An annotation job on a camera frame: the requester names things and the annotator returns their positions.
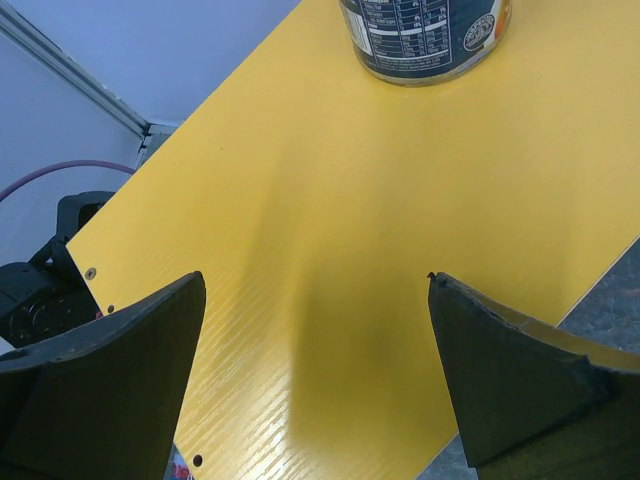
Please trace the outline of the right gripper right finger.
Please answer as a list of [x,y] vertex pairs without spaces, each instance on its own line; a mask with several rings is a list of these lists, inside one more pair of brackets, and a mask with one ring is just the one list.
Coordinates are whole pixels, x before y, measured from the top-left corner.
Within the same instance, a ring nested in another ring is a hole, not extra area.
[[635,479],[639,358],[446,273],[428,305],[468,465],[482,479]]

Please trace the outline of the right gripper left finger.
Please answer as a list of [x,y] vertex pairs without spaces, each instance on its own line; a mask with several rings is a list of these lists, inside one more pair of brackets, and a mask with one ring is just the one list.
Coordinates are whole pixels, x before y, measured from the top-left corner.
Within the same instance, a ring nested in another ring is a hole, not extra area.
[[163,477],[204,319],[198,271],[1,357],[4,479]]

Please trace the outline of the blue chicken soup can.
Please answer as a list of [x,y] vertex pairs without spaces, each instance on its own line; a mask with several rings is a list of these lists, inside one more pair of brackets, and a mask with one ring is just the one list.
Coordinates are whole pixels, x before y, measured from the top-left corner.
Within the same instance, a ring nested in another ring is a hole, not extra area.
[[509,0],[342,1],[356,57],[403,86],[449,81],[483,61],[509,25]]

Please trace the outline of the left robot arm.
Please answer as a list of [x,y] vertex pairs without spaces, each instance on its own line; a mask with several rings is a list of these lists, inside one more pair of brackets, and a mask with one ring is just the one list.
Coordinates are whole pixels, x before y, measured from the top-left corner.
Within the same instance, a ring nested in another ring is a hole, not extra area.
[[67,243],[113,196],[90,191],[63,197],[56,231],[29,261],[1,267],[1,338],[22,348],[101,316]]

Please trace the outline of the yellow box counter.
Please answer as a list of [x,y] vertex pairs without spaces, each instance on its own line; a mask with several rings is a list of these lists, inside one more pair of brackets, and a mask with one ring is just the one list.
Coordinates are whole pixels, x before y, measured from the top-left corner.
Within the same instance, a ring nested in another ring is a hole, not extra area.
[[175,441],[198,479],[413,479],[456,423],[442,271],[556,324],[639,235],[639,5],[516,1],[406,88],[304,1],[71,240],[103,308],[199,271]]

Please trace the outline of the cartoon label can right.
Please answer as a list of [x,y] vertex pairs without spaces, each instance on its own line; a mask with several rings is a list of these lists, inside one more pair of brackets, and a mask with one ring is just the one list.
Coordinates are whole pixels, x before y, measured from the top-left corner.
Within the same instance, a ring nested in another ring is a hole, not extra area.
[[191,473],[191,470],[177,449],[175,445],[172,446],[172,452],[170,461],[168,464],[168,479],[170,480],[194,480],[195,477]]

